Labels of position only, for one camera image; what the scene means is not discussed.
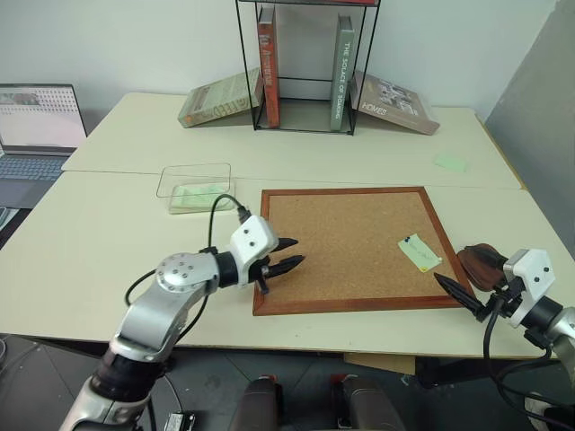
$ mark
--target laptop screen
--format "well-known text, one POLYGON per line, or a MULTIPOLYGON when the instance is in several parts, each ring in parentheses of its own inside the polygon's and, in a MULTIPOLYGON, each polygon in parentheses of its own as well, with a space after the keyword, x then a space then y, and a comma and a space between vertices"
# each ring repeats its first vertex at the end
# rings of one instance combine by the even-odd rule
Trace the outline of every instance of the laptop screen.
POLYGON ((0 84, 0 144, 12 154, 71 154, 86 138, 72 85, 0 84))

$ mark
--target bookshelf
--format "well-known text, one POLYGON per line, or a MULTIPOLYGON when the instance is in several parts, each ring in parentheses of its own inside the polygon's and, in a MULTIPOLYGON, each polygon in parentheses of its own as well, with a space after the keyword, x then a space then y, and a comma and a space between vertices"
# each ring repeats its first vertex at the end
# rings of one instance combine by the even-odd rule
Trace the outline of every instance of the bookshelf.
MULTIPOLYGON (((360 3, 347 3, 347 2, 336 2, 332 0, 235 0, 235 9, 237 12, 238 28, 240 32, 240 41, 242 45, 242 57, 243 57, 243 68, 246 75, 246 85, 248 86, 248 93, 250 93, 250 84, 248 82, 248 66, 246 60, 245 52, 245 40, 244 31, 242 24, 242 13, 240 9, 240 4, 249 8, 253 5, 253 12, 255 13, 255 21, 257 25, 259 11, 262 4, 274 4, 274 5, 292 5, 294 7, 339 7, 339 8, 350 8, 354 12, 359 11, 360 26, 359 31, 356 33, 357 43, 354 47, 354 64, 353 72, 355 73, 358 67, 359 52, 362 48, 362 43, 367 46, 367 51, 365 55, 365 60, 362 61, 360 66, 363 66, 363 70, 367 71, 367 66, 369 63, 369 56, 371 54, 371 48, 373 45, 374 34, 376 31, 377 17, 379 15, 379 6, 381 0, 376 0, 374 4, 360 4, 360 3), (366 18, 367 11, 372 10, 372 25, 371 31, 366 29, 366 18)), ((281 68, 279 70, 279 84, 280 88, 290 87, 296 93, 296 96, 290 97, 280 97, 279 100, 279 112, 280 112, 280 124, 278 128, 269 128, 268 121, 266 118, 266 107, 265 107, 265 94, 263 95, 263 102, 259 107, 252 106, 252 101, 250 100, 251 113, 252 113, 252 123, 254 130, 270 130, 270 131, 295 131, 295 132, 309 132, 309 133, 332 133, 332 134, 344 134, 353 136, 355 133, 355 128, 357 124, 358 112, 351 108, 351 95, 350 92, 347 95, 345 106, 344 106, 344 119, 340 130, 330 129, 330 118, 331 118, 331 101, 328 98, 317 96, 317 93, 321 91, 316 91, 316 94, 307 91, 308 88, 312 86, 315 89, 328 89, 332 84, 332 77, 318 78, 317 76, 305 76, 305 75, 283 75, 281 73, 281 68)), ((362 80, 358 92, 359 97, 363 91, 364 81, 362 80)))

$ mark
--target wooden frame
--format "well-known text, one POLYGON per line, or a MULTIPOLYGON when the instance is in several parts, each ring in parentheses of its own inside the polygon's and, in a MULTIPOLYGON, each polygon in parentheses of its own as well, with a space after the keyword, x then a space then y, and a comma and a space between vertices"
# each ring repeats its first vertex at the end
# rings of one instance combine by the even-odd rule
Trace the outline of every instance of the wooden frame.
MULTIPOLYGON (((269 219, 270 198, 273 196, 294 195, 349 195, 349 194, 374 194, 374 193, 412 193, 419 195, 425 208, 427 217, 433 225, 433 229, 440 240, 444 255, 448 259, 449 266, 453 269, 457 281, 465 290, 474 296, 473 289, 465 275, 465 272, 457 258, 451 243, 439 221, 438 215, 433 208, 429 196, 423 187, 397 187, 397 188, 365 188, 365 189, 270 189, 261 193, 261 215, 269 219)), ((350 298, 350 299, 322 299, 306 301, 289 301, 285 303, 269 304, 266 296, 256 286, 253 296, 253 315, 272 314, 295 314, 306 312, 358 312, 374 310, 402 310, 424 308, 447 308, 461 306, 447 293, 434 296, 403 296, 403 297, 376 297, 376 298, 350 298)))

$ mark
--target laptop keyboard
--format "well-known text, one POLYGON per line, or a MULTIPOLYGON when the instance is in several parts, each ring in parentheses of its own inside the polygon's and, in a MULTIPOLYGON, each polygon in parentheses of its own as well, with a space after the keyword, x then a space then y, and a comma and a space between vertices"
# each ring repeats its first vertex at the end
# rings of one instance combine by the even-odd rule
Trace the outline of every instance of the laptop keyboard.
POLYGON ((62 173, 62 157, 0 157, 0 179, 55 181, 62 173))

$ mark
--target black metal shelf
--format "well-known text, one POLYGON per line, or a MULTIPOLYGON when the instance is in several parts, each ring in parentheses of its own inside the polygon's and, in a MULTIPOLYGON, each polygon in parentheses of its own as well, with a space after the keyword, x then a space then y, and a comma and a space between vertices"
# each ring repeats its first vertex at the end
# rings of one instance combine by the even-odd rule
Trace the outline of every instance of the black metal shelf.
MULTIPOLYGON (((364 64, 364 72, 367 71, 367 66, 369 63, 369 56, 371 54, 371 47, 373 45, 374 34, 376 32, 377 16, 379 15, 379 5, 380 0, 376 0, 375 4, 359 4, 359 3, 343 3, 334 2, 331 0, 235 0, 235 10, 237 13, 238 27, 240 31, 240 41, 242 44, 242 57, 243 57, 243 68, 245 71, 246 84, 248 87, 248 93, 251 94, 250 83, 248 80, 248 66, 245 56, 245 45, 243 41, 243 29, 242 29, 242 16, 240 14, 240 3, 242 4, 253 4, 255 11, 255 18, 258 21, 258 4, 292 4, 292 5, 322 5, 322 6, 353 6, 363 8, 363 13, 361 16, 361 25, 358 32, 358 44, 355 48, 355 62, 353 65, 353 72, 351 74, 351 80, 354 80, 355 70, 358 65, 358 53, 361 48, 361 41, 364 32, 364 24, 366 21, 366 13, 368 8, 375 9, 375 16, 373 19, 373 26, 371 28, 371 34, 369 35, 369 42, 367 45, 367 55, 364 64)), ((279 76, 280 80, 290 80, 296 82, 317 82, 330 84, 332 79, 313 79, 306 78, 303 76, 299 77, 287 77, 279 76)), ((365 81, 365 74, 363 80, 361 81, 358 92, 359 99, 361 99, 361 93, 363 91, 363 85, 365 81)), ((278 128, 269 128, 267 125, 267 118, 265 114, 265 95, 263 96, 263 102, 261 106, 254 107, 252 105, 252 99, 250 98, 250 107, 252 114, 252 124, 254 130, 269 130, 269 131, 292 131, 292 132, 309 132, 309 133, 331 133, 337 135, 351 135, 353 136, 355 132, 355 127, 358 118, 358 112, 351 108, 350 94, 347 96, 347 100, 344 108, 344 120, 340 130, 331 130, 330 119, 331 119, 331 102, 329 100, 323 99, 309 99, 309 96, 301 98, 280 98, 280 119, 278 128)))

